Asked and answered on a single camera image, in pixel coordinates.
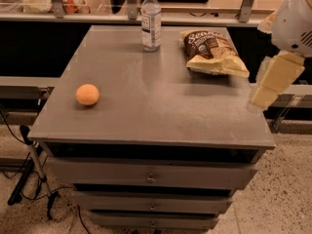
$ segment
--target drawer front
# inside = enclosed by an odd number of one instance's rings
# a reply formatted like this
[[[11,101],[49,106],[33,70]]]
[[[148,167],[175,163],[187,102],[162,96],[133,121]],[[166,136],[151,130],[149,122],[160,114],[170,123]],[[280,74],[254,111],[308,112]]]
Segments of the drawer front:
[[[244,189],[256,173],[254,165],[170,166],[114,163],[101,159],[51,158],[49,166],[69,183]]]
[[[181,217],[179,215],[140,215],[140,214],[98,214],[91,213],[91,221],[101,226],[132,226],[149,228],[178,228],[178,229],[202,229],[215,228],[217,217],[194,218]]]
[[[141,193],[73,192],[77,203],[87,210],[138,211],[159,213],[224,214],[230,198]]]

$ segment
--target cabinet top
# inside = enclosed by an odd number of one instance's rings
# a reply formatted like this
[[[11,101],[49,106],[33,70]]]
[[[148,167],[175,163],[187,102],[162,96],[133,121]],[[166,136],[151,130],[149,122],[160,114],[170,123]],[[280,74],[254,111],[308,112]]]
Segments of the cabinet top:
[[[44,141],[269,148],[262,114],[247,110],[248,79],[186,68],[179,33],[163,27],[156,53],[142,50],[139,26],[93,26],[63,72],[29,138]],[[230,41],[226,28],[220,32]],[[78,87],[99,90],[94,106],[79,104]]]

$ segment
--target gray cabinet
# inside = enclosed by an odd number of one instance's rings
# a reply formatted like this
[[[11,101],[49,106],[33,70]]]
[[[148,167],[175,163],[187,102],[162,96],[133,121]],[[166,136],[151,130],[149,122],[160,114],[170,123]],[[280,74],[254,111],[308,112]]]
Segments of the gray cabinet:
[[[163,27],[161,50],[144,53],[139,26],[92,27],[30,131],[96,224],[214,228],[275,147],[246,108],[247,79],[187,70],[186,29]],[[94,106],[75,99],[84,83]]]

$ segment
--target bottle label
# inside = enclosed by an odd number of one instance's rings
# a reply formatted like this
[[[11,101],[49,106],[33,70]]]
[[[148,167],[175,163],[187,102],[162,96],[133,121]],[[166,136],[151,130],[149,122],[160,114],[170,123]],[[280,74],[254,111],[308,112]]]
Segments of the bottle label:
[[[155,16],[142,15],[142,39],[143,45],[148,47],[160,46],[161,40],[161,14]]]

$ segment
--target gray surface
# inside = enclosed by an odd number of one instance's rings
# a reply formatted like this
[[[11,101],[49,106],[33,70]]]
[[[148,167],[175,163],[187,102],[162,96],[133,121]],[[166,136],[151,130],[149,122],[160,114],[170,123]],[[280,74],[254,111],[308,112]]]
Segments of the gray surface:
[[[159,165],[159,161],[113,161],[100,158],[50,158],[49,166],[62,181],[110,184],[244,189],[256,173],[255,165],[210,163],[206,166]]]
[[[53,88],[58,80],[53,77],[0,76],[0,86]]]
[[[139,26],[94,26],[58,81],[30,138],[273,148],[264,117],[246,109],[248,79],[186,69],[179,36],[184,29],[163,27],[161,50],[144,53]],[[208,29],[229,38],[225,28]],[[85,83],[99,89],[95,106],[76,101],[75,92]]]
[[[214,218],[183,218],[181,215],[153,215],[153,214],[102,214],[91,213],[93,223],[101,226],[119,226],[122,222],[124,226],[150,227],[150,228],[176,228],[179,229],[202,229],[214,228],[217,224],[217,217]]]
[[[73,192],[81,209],[160,213],[224,214],[232,200],[224,197],[184,196],[134,192]]]

